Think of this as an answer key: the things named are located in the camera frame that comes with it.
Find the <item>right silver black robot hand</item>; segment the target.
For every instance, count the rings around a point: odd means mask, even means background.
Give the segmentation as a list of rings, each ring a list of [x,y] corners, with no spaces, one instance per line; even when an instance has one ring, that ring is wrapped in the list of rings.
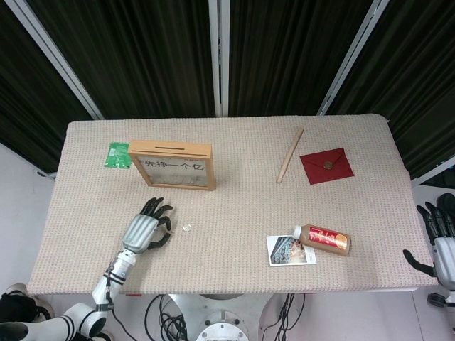
[[[433,266],[418,262],[411,252],[402,252],[408,264],[432,278],[449,291],[454,291],[454,195],[444,193],[437,198],[437,205],[425,202],[417,206],[432,246]]]

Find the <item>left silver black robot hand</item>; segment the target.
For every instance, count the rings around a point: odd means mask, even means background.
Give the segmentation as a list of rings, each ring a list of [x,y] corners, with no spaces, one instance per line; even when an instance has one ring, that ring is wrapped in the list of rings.
[[[124,236],[122,245],[125,249],[142,254],[146,250],[161,248],[171,238],[171,219],[165,215],[173,209],[170,205],[161,205],[163,197],[153,197],[143,206],[129,224]],[[161,225],[166,231],[160,240],[154,240],[154,235]]]

